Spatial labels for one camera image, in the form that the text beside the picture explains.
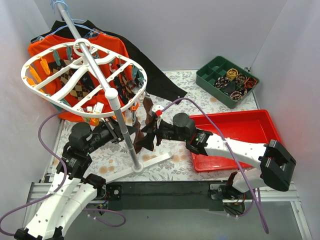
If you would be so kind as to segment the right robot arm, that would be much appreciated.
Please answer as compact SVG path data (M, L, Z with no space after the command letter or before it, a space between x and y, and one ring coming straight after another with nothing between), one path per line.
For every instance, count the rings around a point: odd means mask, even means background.
M154 116L142 130L146 135L137 141L139 147L153 151L162 140L185 142L192 153L202 156L224 157L252 166L251 170L233 172L227 183L214 190L225 198L237 199L251 189L270 187L287 192L290 188L296 160L285 146L277 141L250 143L200 129L186 113L177 113L172 123Z

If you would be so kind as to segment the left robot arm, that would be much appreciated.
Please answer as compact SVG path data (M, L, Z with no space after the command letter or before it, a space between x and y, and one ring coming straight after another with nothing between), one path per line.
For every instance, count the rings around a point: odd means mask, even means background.
M46 195L32 220L14 234L16 240L62 240L69 227L87 204L106 196L107 181L85 172L92 163L90 156L108 142L122 141L118 122L103 120L92 128L86 122L76 123L62 152L61 162Z

